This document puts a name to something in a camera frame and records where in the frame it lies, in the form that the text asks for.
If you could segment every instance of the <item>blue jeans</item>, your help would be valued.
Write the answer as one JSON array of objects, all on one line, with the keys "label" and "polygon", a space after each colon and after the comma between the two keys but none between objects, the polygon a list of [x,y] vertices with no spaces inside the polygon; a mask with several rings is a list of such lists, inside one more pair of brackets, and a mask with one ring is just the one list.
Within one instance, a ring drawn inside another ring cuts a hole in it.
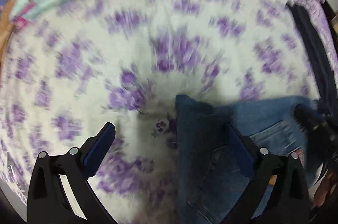
[{"label": "blue jeans", "polygon": [[[320,163],[307,154],[306,133],[292,117],[292,108],[316,103],[292,96],[262,101],[240,101],[213,107],[185,95],[176,97],[179,146],[177,208],[183,224],[220,223],[249,183],[226,146],[224,123],[276,155],[302,151],[310,185]],[[269,200],[269,186],[254,216],[260,215]]]}]

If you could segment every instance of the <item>bed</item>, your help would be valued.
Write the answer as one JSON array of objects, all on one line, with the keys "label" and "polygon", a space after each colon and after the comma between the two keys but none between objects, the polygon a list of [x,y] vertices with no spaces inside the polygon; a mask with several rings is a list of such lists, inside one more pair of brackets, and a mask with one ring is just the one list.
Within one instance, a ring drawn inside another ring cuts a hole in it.
[{"label": "bed", "polygon": [[337,84],[323,0],[70,0],[43,13],[3,61],[0,178],[26,203],[39,152],[66,153],[111,122],[95,194],[118,223],[176,222],[176,94],[319,98],[288,1],[307,8]]}]

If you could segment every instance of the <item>white bedsheet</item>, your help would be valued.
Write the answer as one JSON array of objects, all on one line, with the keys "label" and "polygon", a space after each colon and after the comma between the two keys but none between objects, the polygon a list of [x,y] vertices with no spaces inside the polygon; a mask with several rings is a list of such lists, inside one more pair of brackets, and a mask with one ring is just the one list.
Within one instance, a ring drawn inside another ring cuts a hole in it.
[{"label": "white bedsheet", "polygon": [[13,34],[4,63],[0,177],[26,202],[17,176],[29,183],[40,151],[66,153],[111,122],[93,190],[119,223],[175,222],[176,94],[319,98],[287,1],[308,9],[337,82],[320,0],[72,0],[44,13]]}]

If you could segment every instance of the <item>silver screw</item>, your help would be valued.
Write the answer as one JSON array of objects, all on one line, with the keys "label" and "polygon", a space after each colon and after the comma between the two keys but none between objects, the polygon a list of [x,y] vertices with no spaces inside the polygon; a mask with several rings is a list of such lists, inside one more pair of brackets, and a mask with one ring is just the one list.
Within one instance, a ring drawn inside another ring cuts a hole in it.
[{"label": "silver screw", "polygon": [[45,151],[42,151],[39,153],[39,158],[44,158],[46,156],[46,152]]},{"label": "silver screw", "polygon": [[267,155],[269,153],[269,150],[266,147],[261,147],[259,149],[259,152],[263,155]]},{"label": "silver screw", "polygon": [[298,159],[298,154],[297,153],[291,153],[291,157],[293,158],[293,159]]},{"label": "silver screw", "polygon": [[75,155],[79,152],[79,149],[77,147],[72,147],[70,150],[69,150],[69,153],[71,155]]}]

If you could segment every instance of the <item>blue gripper pad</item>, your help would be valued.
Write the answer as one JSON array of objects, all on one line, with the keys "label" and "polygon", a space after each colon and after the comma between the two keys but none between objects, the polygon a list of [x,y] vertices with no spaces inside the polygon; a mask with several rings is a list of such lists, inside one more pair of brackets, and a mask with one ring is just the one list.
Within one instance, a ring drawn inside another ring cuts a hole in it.
[{"label": "blue gripper pad", "polygon": [[96,136],[95,143],[83,159],[83,176],[88,179],[96,174],[105,155],[115,139],[115,126],[107,123]]},{"label": "blue gripper pad", "polygon": [[241,175],[252,180],[255,176],[255,158],[249,152],[245,143],[241,139],[239,132],[235,131],[229,123],[225,124],[225,132],[228,135],[227,146],[230,149],[231,156],[237,162]]}]

